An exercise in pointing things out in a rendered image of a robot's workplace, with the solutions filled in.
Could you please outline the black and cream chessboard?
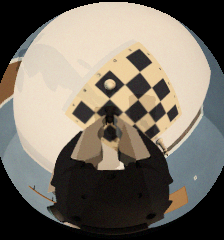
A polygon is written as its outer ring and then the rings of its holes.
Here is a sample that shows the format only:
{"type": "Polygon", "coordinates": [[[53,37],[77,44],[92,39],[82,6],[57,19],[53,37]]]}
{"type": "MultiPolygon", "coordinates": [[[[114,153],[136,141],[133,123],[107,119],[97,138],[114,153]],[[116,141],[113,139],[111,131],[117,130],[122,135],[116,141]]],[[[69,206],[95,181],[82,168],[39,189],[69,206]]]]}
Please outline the black and cream chessboard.
{"type": "MultiPolygon", "coordinates": [[[[137,42],[103,65],[76,95],[65,115],[82,129],[87,128],[112,105],[117,115],[154,141],[181,115],[174,88],[154,56],[137,42]],[[105,88],[111,79],[115,87],[105,88]]],[[[101,142],[117,151],[116,127],[104,127],[101,142]]]]}

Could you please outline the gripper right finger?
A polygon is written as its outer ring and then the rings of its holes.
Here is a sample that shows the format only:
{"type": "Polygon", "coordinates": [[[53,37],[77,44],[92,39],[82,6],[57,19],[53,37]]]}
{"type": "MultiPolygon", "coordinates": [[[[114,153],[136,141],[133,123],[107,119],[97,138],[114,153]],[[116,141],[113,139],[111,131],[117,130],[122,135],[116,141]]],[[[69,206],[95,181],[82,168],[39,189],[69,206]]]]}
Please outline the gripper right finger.
{"type": "Polygon", "coordinates": [[[168,170],[166,158],[160,148],[142,131],[113,115],[113,125],[116,127],[118,142],[118,160],[124,164],[124,169],[130,162],[136,163],[136,168],[148,168],[162,174],[168,182],[173,183],[168,170]]]}

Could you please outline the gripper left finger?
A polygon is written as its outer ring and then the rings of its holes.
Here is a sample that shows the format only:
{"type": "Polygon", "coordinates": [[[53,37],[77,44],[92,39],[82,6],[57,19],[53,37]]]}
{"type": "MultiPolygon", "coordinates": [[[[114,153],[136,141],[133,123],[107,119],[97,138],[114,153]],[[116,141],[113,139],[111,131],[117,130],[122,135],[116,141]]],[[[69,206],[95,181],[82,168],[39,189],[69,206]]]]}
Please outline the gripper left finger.
{"type": "Polygon", "coordinates": [[[107,125],[107,116],[104,115],[83,131],[79,131],[59,153],[54,175],[51,181],[56,186],[58,179],[71,170],[84,169],[86,163],[92,163],[98,170],[98,164],[103,160],[101,138],[104,136],[104,127],[107,125]]]}

